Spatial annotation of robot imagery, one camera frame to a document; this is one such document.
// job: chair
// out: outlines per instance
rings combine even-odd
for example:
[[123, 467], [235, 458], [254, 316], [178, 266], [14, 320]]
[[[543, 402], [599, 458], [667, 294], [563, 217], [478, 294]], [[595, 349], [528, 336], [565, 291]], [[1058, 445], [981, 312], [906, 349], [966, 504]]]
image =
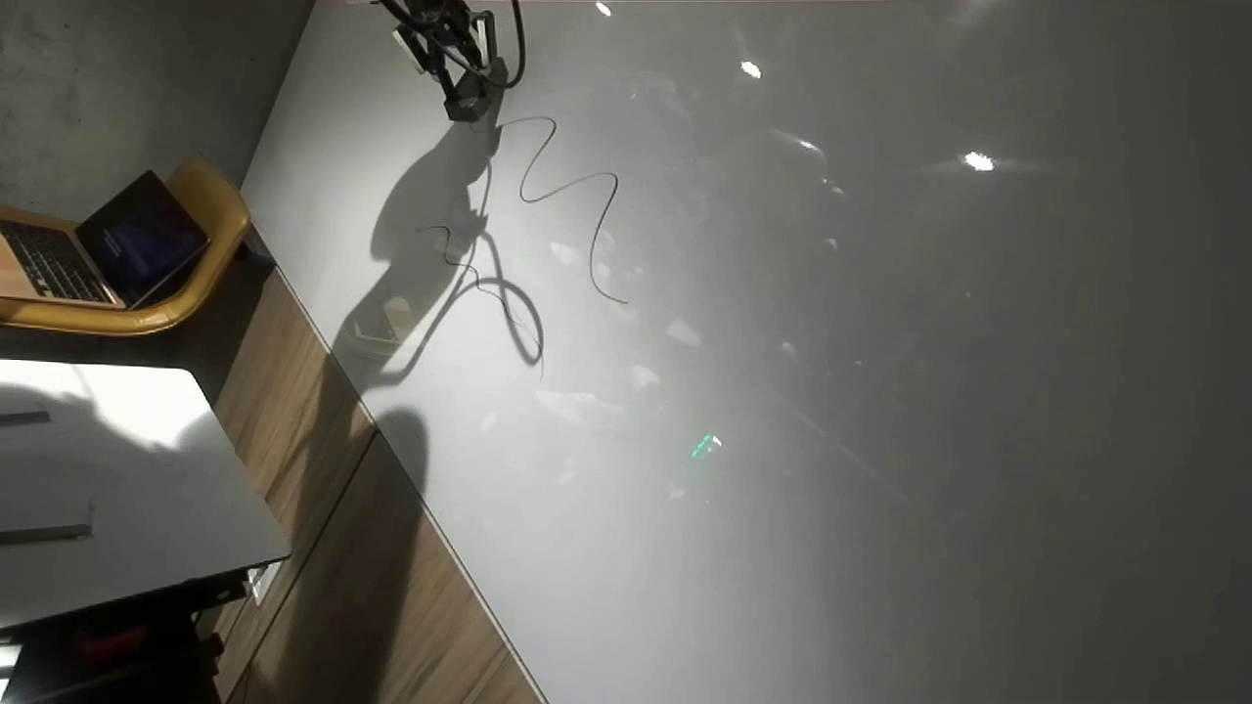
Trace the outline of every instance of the chair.
[[[199, 256], [196, 270], [174, 294], [142, 311], [0, 302], [0, 328], [67, 332], [67, 336], [156, 336], [182, 324], [222, 281], [235, 249], [250, 235], [250, 217], [235, 186], [201, 162], [178, 163], [164, 186], [208, 235], [208, 249]], [[71, 231], [71, 222], [33, 217], [33, 213], [0, 206], [0, 217], [14, 222], [42, 222], [42, 227]]]

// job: wooden floor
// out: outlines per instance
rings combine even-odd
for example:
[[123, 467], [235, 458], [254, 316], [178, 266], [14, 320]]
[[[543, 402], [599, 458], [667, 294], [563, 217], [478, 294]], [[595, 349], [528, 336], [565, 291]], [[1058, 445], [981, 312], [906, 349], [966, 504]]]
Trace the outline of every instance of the wooden floor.
[[294, 544], [267, 604], [209, 621], [222, 699], [541, 699], [426, 519], [422, 467], [393, 462], [276, 274], [218, 419]]

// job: laptop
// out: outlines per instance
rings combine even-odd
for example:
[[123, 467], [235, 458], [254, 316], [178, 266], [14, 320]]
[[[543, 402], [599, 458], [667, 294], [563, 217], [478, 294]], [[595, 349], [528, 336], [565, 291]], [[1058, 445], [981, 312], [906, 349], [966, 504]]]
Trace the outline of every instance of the laptop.
[[142, 311], [201, 256], [208, 235], [152, 176], [138, 176], [74, 231], [0, 217], [0, 302]]

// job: laptop screen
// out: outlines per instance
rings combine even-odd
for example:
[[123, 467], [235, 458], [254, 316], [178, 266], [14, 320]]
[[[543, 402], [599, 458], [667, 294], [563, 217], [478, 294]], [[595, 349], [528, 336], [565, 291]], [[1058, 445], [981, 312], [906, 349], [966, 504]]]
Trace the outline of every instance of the laptop screen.
[[166, 294], [208, 246], [152, 174], [96, 206], [78, 227], [78, 243], [127, 311]]

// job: white surface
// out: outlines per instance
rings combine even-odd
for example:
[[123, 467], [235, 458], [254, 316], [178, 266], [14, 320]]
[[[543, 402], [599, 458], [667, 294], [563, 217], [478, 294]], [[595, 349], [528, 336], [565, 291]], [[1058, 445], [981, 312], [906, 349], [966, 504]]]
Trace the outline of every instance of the white surface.
[[0, 544], [0, 629], [284, 556], [188, 373], [0, 360], [0, 515], [88, 504], [88, 538]]
[[478, 291], [408, 373], [486, 186], [380, 11], [245, 176], [543, 693], [1249, 699], [1240, 8], [601, 8], [528, 8], [491, 157], [541, 367]]

